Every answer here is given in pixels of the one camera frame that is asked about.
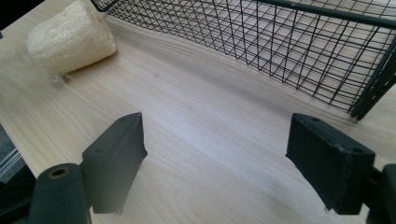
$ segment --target light wood surface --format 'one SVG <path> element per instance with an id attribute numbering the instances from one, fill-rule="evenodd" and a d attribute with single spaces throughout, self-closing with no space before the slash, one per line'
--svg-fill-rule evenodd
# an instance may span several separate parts
<path id="1" fill-rule="evenodd" d="M 106 17 L 118 52 L 63 84 L 27 56 L 27 33 L 71 1 L 47 0 L 3 31 L 0 122 L 35 175 L 141 111 L 148 157 L 121 216 L 93 223 L 363 223 L 324 204 L 286 157 L 293 112 L 319 117 L 396 162 L 396 89 L 362 121 L 213 50 Z"/>

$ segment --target loofah sponge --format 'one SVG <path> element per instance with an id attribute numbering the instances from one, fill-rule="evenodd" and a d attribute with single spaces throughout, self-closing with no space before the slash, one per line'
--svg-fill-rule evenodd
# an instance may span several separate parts
<path id="1" fill-rule="evenodd" d="M 116 52 L 117 46 L 105 21 L 76 1 L 28 35 L 30 56 L 54 75 L 64 75 Z"/>

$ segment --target black metal frame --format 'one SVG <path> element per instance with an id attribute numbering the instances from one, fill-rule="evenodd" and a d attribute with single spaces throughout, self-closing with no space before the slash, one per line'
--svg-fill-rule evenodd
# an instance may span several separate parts
<path id="1" fill-rule="evenodd" d="M 374 0 L 92 2 L 134 25 L 234 56 L 357 119 L 396 81 L 396 6 Z"/>

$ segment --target screw hole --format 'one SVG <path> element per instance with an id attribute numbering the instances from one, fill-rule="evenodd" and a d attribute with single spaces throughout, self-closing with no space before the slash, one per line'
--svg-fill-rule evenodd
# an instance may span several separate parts
<path id="1" fill-rule="evenodd" d="M 68 168 L 58 168 L 49 173 L 49 179 L 59 179 L 68 175 L 70 170 Z"/>
<path id="2" fill-rule="evenodd" d="M 354 147 L 352 149 L 352 151 L 355 152 L 355 153 L 363 153 L 363 150 L 361 150 L 360 148 L 356 148 L 356 147 Z"/>

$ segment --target wooden table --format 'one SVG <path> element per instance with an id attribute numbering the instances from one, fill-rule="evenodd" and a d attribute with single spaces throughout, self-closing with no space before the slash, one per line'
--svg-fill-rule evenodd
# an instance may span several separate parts
<path id="1" fill-rule="evenodd" d="M 171 35 L 107 22 L 118 52 L 63 84 L 24 41 L 69 0 L 47 0 L 3 31 L 0 122 L 35 175 L 81 153 L 114 120 L 143 113 L 148 157 L 121 216 L 93 223 L 363 223 L 326 212 L 285 157 L 293 112 L 319 117 L 396 162 L 396 89 L 362 121 L 240 62 Z"/>

